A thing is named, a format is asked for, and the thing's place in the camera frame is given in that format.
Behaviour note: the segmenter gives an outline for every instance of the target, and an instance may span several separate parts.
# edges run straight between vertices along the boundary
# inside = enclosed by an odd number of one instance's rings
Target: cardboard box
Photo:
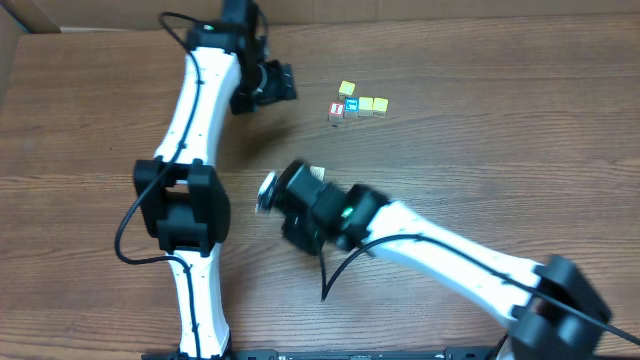
[[[18,39],[24,34],[24,30],[13,17],[0,7],[0,106],[9,84],[9,74]]]

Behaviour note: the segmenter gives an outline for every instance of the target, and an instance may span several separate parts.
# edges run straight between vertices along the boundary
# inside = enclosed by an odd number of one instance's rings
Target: small cube
[[[344,100],[347,97],[352,96],[355,89],[356,84],[343,81],[342,84],[340,84],[340,90],[338,90],[338,99]]]
[[[373,98],[361,97],[358,101],[358,116],[373,114]]]
[[[344,100],[344,117],[358,117],[358,99],[346,98]]]
[[[311,166],[309,170],[311,170],[311,175],[315,176],[320,181],[324,181],[324,168]]]
[[[387,116],[387,106],[389,106],[389,100],[375,98],[373,100],[373,116],[384,119]]]
[[[329,121],[333,123],[341,123],[343,120],[344,105],[340,103],[331,103],[329,108]]]

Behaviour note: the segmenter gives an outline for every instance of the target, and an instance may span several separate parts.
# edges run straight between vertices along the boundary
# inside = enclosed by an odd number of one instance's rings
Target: robotic arm
[[[191,284],[182,264],[170,262],[182,322],[178,354],[186,358],[221,359],[230,347],[219,278],[230,205],[215,170],[227,104],[233,114],[241,114],[255,111],[257,105],[296,98],[291,67],[266,61],[267,37],[256,36],[260,14],[253,0],[226,0],[220,21],[194,23],[187,35],[190,54],[169,130],[154,160],[139,160],[134,169],[138,196],[150,187],[140,203],[149,235],[167,255],[190,267]],[[178,157],[170,163],[176,151]],[[175,185],[186,185],[188,191],[172,191]],[[197,332],[192,331],[191,301]]]
[[[371,188],[355,185],[344,192],[325,184],[303,161],[293,162],[280,177],[271,173],[261,186],[257,210],[272,208],[285,215],[284,237],[311,255],[318,255],[327,241],[351,251],[397,237],[368,252],[435,277],[491,314],[509,335],[499,359],[587,359],[603,329],[533,297],[496,273],[602,323],[611,319],[608,307],[569,260],[554,256],[544,266],[487,249]],[[416,241],[415,234],[431,241]]]

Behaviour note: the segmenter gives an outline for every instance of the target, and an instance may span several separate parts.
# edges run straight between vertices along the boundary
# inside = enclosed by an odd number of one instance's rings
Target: wood grain surface
[[[274,27],[299,100],[228,116],[224,307],[236,349],[427,350],[503,334],[413,270],[361,258],[320,302],[317,259],[256,215],[296,157],[364,182],[481,244],[576,261],[640,334],[640,15]],[[0,357],[135,359],[180,339],[166,264],[130,267],[113,235],[131,171],[172,118],[184,55],[163,32],[22,37],[0,117]],[[343,79],[387,119],[326,121]],[[158,254],[137,215],[132,257]],[[327,247],[328,267],[345,254]],[[606,335],[602,354],[639,354]]]

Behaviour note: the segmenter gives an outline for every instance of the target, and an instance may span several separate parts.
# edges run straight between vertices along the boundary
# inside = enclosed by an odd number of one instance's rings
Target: black cable
[[[189,114],[189,119],[187,120],[187,124],[185,125],[185,129],[182,134],[182,137],[178,142],[178,147],[176,149],[175,154],[173,155],[171,160],[169,160],[169,162],[165,164],[162,171],[151,181],[151,183],[144,189],[144,191],[142,191],[142,193],[133,202],[133,204],[131,204],[131,207],[129,207],[129,210],[127,211],[125,216],[122,218],[122,221],[120,222],[120,226],[118,226],[118,230],[116,231],[113,245],[116,251],[116,255],[118,256],[118,259],[122,260],[123,262],[129,265],[144,265],[144,264],[151,264],[159,261],[175,261],[180,265],[182,265],[184,269],[184,273],[186,274],[186,277],[187,277],[187,288],[189,290],[189,312],[191,313],[190,314],[191,315],[191,331],[193,331],[193,335],[195,337],[194,341],[196,343],[196,357],[198,360],[200,360],[201,359],[200,337],[198,334],[198,323],[196,322],[195,300],[193,295],[193,282],[191,280],[191,268],[189,267],[189,265],[184,260],[182,260],[177,256],[156,256],[156,257],[151,257],[147,259],[130,259],[127,256],[125,256],[120,249],[122,234],[124,233],[124,230],[126,229],[127,224],[129,224],[129,221],[131,221],[133,214],[136,212],[136,210],[142,203],[142,200],[144,200],[144,198],[149,194],[151,189],[153,189],[159,182],[164,180],[169,170],[171,170],[175,162],[178,160],[180,156],[180,152],[182,152],[182,149],[186,147],[185,142],[187,139],[187,135],[189,133],[189,129],[191,128],[191,123],[193,122],[193,118],[195,117],[196,108],[198,107],[198,100],[200,99],[200,87],[202,85],[202,79],[200,75],[200,66],[198,65],[198,61],[196,60],[195,56],[189,49],[189,46],[182,39],[180,39],[180,37],[175,33],[175,31],[173,31],[171,27],[169,27],[169,25],[167,25],[167,23],[164,20],[165,17],[175,17],[175,18],[180,18],[184,20],[189,20],[191,22],[196,22],[196,19],[186,15],[172,13],[172,12],[164,12],[160,14],[160,16],[158,17],[158,21],[160,22],[160,25],[169,33],[169,35],[171,35],[172,38],[174,38],[174,40],[176,40],[182,46],[182,48],[187,52],[187,55],[191,58],[191,61],[193,61],[193,66],[195,67],[195,70],[196,70],[196,94],[193,100],[193,107],[191,108],[191,113]]]
[[[386,242],[390,242],[390,241],[398,241],[398,240],[415,240],[415,241],[425,241],[425,242],[429,242],[432,244],[435,244],[441,248],[444,248],[454,254],[456,254],[457,256],[469,261],[470,263],[476,265],[477,267],[481,268],[482,270],[488,272],[489,274],[503,280],[505,283],[511,284],[517,288],[520,288],[528,293],[530,293],[532,296],[540,298],[544,301],[546,301],[547,303],[556,306],[572,315],[575,315],[605,331],[608,331],[614,335],[617,335],[635,345],[640,346],[640,338],[637,338],[625,331],[622,331],[614,326],[611,326],[609,324],[606,324],[598,319],[595,319],[579,310],[574,309],[573,307],[564,304],[554,298],[552,298],[549,295],[546,295],[542,292],[540,292],[538,289],[533,288],[531,286],[527,286],[517,280],[512,279],[508,274],[505,273],[501,273],[493,268],[491,268],[490,266],[480,262],[479,260],[476,260],[475,258],[465,254],[464,252],[448,245],[445,244],[441,241],[438,241],[436,239],[430,238],[430,237],[426,237],[423,235],[419,235],[419,234],[398,234],[398,235],[391,235],[391,236],[386,236],[377,240],[374,240],[372,242],[369,242],[367,244],[365,244],[364,246],[362,246],[361,248],[359,248],[358,250],[356,250],[355,252],[353,252],[353,254],[349,255],[349,257],[338,267],[338,269],[336,270],[336,272],[331,276],[331,279],[329,279],[329,282],[327,284],[324,284],[324,279],[326,278],[325,276],[323,276],[323,284],[322,284],[322,301],[324,301],[327,297],[327,295],[329,294],[329,290],[331,290],[331,287],[333,286],[333,284],[335,283],[335,281],[338,279],[338,276],[340,276],[340,274],[344,271],[344,269],[353,261],[355,260],[355,258],[357,258],[358,256],[360,256],[360,254],[366,252],[367,250],[371,249],[374,246],[386,243]],[[324,260],[322,257],[320,257],[320,261],[321,261],[321,268],[324,268]]]
[[[258,7],[258,15],[260,15],[260,19],[262,20],[262,27],[264,28],[264,38],[265,44],[268,44],[269,41],[269,22],[267,22],[267,16],[260,10]]]

